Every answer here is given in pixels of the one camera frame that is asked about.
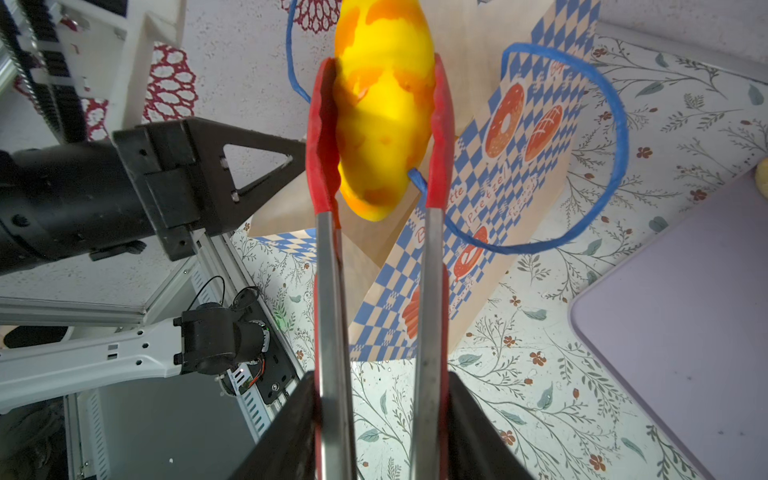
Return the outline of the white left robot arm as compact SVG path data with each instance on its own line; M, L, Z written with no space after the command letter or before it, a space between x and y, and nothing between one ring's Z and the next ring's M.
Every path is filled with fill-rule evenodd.
M65 1L88 34L64 40L48 1L1 7L1 41L57 144L1 156L1 270L159 240L193 256L194 232L234 230L305 169L301 141L201 118L144 123L158 42L178 45L182 1ZM186 311L109 337L13 349L1 408L120 382L223 373L257 356L259 325L239 306Z

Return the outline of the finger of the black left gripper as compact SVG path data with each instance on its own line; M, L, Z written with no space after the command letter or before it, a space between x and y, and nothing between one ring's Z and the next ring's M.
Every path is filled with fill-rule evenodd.
M199 227L210 235L236 229L305 170L300 140L200 118L183 128Z

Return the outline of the yellow corn bread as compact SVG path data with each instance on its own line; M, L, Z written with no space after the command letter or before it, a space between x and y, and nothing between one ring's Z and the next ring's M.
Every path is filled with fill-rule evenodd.
M435 51L416 1L345 1L335 31L340 191L377 222L398 206L431 137Z

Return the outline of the checkered paper bakery bag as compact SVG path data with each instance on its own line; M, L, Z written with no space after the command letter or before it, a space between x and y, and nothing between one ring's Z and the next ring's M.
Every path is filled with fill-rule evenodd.
M425 1L421 8L454 101L447 215L484 242L527 242L564 185L587 81L516 46L532 43L584 59L600 5ZM409 187L383 220L358 216L346 201L339 213L351 358L409 359L418 345L424 202Z

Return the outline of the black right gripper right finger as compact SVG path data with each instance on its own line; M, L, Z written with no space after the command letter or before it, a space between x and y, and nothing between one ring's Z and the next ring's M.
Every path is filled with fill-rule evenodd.
M448 479L532 480L457 374L448 374Z

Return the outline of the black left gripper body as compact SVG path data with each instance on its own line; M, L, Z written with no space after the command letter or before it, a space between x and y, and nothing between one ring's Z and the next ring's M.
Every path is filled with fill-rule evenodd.
M112 139L1 154L1 272L87 254L140 254L156 237L172 260L194 255L195 217L167 227L135 188L144 174L196 163L188 125L145 125Z

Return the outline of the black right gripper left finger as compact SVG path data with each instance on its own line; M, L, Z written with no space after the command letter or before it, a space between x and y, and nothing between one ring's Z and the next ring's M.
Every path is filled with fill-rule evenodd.
M307 372L231 480L316 478L314 372Z

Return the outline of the red kitchen tongs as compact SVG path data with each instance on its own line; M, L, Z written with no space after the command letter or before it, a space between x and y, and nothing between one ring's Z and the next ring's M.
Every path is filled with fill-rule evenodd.
M435 61L434 138L424 195L426 237L420 274L419 344L416 355L410 476L448 476L449 333L448 273L443 263L445 210L454 154L454 112L445 68ZM315 460L321 479L353 479L357 459L353 428L348 324L344 299L340 219L336 193L341 178L333 98L336 62L318 70L311 99L306 172L316 220Z

